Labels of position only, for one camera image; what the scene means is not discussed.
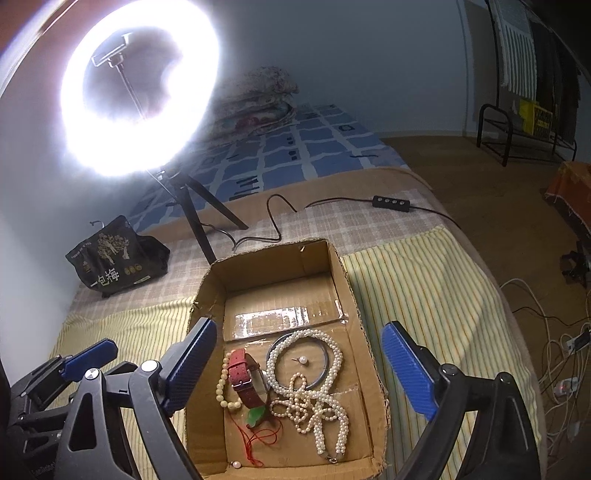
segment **wristwatch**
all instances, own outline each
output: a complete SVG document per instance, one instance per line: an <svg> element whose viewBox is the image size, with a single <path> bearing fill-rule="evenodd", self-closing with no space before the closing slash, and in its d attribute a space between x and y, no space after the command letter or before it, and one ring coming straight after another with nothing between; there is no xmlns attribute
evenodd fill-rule
<svg viewBox="0 0 591 480"><path fill-rule="evenodd" d="M264 407L267 404L268 390L261 366L244 348L238 348L230 355L228 380L246 408Z"/></svg>

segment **striped garment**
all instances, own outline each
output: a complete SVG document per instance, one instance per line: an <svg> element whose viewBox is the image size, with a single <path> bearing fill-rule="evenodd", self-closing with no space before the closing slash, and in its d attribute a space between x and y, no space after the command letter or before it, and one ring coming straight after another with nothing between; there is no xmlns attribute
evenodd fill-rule
<svg viewBox="0 0 591 480"><path fill-rule="evenodd" d="M381 330L392 320L401 322L440 363L455 364L475 377L494 378L500 371L511 373L523 396L539 448L541 433L531 373L514 344L501 298L445 227L368 248L342 261L380 378L389 392L391 425L386 469L380 479L394 479L427 424L422 415L413 411L382 353ZM455 479L475 419L475 413L466 414L442 479Z"/></svg>
<svg viewBox="0 0 591 480"><path fill-rule="evenodd" d="M493 378L499 371L512 373L539 445L541 435L531 375L511 338L501 298L445 227L437 226L416 236L352 253L342 257L342 261L379 375L389 392L391 426L386 468L380 479L394 478L426 426L424 417L413 412L382 354L379 336L390 320L399 320L419 345L427 346L441 363L458 365L465 374ZM160 358L168 346L185 337L193 299L127 310L101 320L71 315L52 355L77 353L108 337L119 346L119 356L104 371L123 360L139 364ZM75 388L70 386L54 406L64 405ZM155 479L135 417L131 410L124 410L123 415L142 478ZM475 415L468 413L442 478L456 477L474 421ZM173 425L186 445L184 411L175 414Z"/></svg>

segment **black metal rack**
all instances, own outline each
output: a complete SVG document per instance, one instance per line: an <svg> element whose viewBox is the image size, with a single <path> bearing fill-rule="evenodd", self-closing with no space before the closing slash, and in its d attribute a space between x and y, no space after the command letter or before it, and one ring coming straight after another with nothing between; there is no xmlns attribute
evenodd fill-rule
<svg viewBox="0 0 591 480"><path fill-rule="evenodd" d="M476 137L476 146L480 148L481 145L488 147L492 150L495 154L501 157L502 165L504 167L507 166L507 162L510 158L515 158L517 160L536 160L542 161L546 163L560 163L561 161L565 161L565 158L556 151L556 147L566 148L568 150L572 150L573 156L571 160L574 160L577 154L577 142L574 141L573 145L565 142L561 136L559 136L556 132L551 132L550 138L540 138L530 135L523 130L516 129L511 122L511 117L506 110L503 110L499 106L499 94L501 91L501 67L499 65L499 41L497 38L497 30L495 26L495 19L492 15L491 4L489 0L486 1L486 6L488 8L488 13L491 18L491 28L492 28L492 36L495 42L495 63L496 63L496 96L495 96L495 104L492 103L484 103L480 107L480 114L478 116L478 136ZM503 120L494 120L491 118L485 118L485 112L487 109L493 109L494 111L500 113L505 117L505 121ZM501 132L506 134L505 141L492 141L492 140L483 140L482 139L482 129L484 127L484 123L492 125L493 127L499 129ZM513 136L516 137L523 137L527 138L530 141L538 142L539 146L535 145L514 145L513 144ZM544 148L542 145L552 145L551 149ZM539 152L539 155L526 155L525 152L527 151L536 151Z"/></svg>

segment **red cord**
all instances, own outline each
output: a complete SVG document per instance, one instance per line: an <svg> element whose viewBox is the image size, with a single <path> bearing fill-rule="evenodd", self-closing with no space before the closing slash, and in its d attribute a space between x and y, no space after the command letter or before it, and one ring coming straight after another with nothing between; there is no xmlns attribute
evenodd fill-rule
<svg viewBox="0 0 591 480"><path fill-rule="evenodd" d="M234 425L236 425L236 428L240 431L240 435L242 435L242 441L244 443L244 451L246 453L247 460L256 467L265 466L265 464L263 462L254 458L254 456L252 454L252 444L255 440L259 440L260 442L262 442L263 444L265 444L267 446L271 446L271 445L274 445L275 443L277 443L277 440L279 440L278 433L281 430L281 428L283 427L283 425L281 424L281 421L279 421L279 427L277 428L277 430L262 429L262 430L259 430L258 432L252 431L252 436L249 437L247 432L245 432L242 429L242 427L238 423L236 423L236 420L234 420L234 417L232 416L232 414L228 414L228 415L230 415L230 419L232 420ZM265 434L265 435L259 435L260 433L263 433L263 432L270 432L270 433ZM275 437L275 438L272 442L266 442L264 439L269 438L269 437Z"/></svg>

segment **thick woven pearl necklace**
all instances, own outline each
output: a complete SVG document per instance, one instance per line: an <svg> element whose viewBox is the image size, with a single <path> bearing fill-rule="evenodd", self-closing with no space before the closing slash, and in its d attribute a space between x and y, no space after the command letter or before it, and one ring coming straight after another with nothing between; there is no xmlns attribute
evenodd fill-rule
<svg viewBox="0 0 591 480"><path fill-rule="evenodd" d="M228 380L228 363L230 363L230 355L232 353L234 353L234 350L232 350L230 353L226 353L226 356L223 358L220 381L216 385L216 400L220 402L221 408L227 408L228 410L238 410L240 407L242 407L240 398L235 402L228 402L223 397L223 388L224 385L226 385L226 381Z"/></svg>
<svg viewBox="0 0 591 480"><path fill-rule="evenodd" d="M275 376L275 364L277 363L277 359L283 350L289 348L294 342L305 337L314 337L326 343L333 351L333 364L319 390L306 391L307 380L300 372L291 377L289 388L282 387ZM275 347L270 353L269 360L267 361L269 386L279 395L286 398L286 400L273 400L271 402L271 413L275 417L289 418L294 422L298 433L306 434L313 430L318 455L324 456L331 463L338 462L345 455L347 436L349 434L349 417L347 416L347 412L345 412L345 409L340 405L339 401L328 393L339 373L342 363L343 354L332 337L320 330L313 329L299 330L289 336ZM301 379L301 385L299 388L296 388L297 378ZM283 405L285 407L285 413L273 411L273 406L275 405ZM308 412L309 408L312 409L311 416ZM335 447L336 457L333 458L326 451L322 421L336 419L339 420L339 435ZM308 424L305 428L302 428L300 424L306 420L308 420Z"/></svg>

